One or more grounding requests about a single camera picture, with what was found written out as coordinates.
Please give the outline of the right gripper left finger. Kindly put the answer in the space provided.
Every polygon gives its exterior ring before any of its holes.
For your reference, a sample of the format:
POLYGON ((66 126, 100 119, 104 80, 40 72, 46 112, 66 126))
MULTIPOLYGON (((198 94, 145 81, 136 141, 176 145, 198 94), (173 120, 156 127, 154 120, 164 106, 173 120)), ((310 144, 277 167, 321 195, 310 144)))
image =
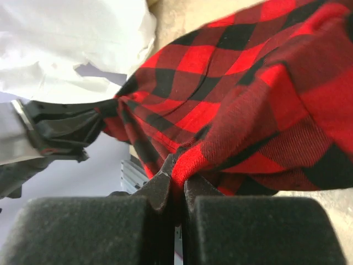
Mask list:
POLYGON ((40 198, 19 212, 2 264, 173 264, 169 155, 131 195, 40 198))

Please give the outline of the red black plaid shirt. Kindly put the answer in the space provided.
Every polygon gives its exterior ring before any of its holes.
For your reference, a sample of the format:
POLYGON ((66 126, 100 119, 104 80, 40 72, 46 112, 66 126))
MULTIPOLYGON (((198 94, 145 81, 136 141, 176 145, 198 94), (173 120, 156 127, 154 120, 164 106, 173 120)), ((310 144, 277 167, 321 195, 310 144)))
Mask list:
POLYGON ((352 2, 267 1, 162 48, 99 108, 149 177, 226 195, 352 187, 352 2))

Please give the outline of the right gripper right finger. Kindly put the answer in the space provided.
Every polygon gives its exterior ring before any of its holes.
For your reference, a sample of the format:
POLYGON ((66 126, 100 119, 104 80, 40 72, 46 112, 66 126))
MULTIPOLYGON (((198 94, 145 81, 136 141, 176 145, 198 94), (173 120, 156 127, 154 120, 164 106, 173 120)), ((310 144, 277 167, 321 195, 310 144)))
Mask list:
POLYGON ((346 264, 321 205, 303 197, 226 197, 200 176, 184 185, 185 264, 346 264))

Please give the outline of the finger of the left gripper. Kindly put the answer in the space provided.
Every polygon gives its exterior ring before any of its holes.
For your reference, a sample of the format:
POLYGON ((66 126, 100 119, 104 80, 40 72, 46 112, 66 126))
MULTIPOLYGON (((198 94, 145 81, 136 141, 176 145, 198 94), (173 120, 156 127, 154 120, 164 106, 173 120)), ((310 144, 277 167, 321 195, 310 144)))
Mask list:
POLYGON ((23 113, 39 154, 54 160, 83 162, 88 159, 85 148, 105 128, 104 119, 116 115, 117 106, 115 99, 79 104, 31 100, 23 105, 23 113))

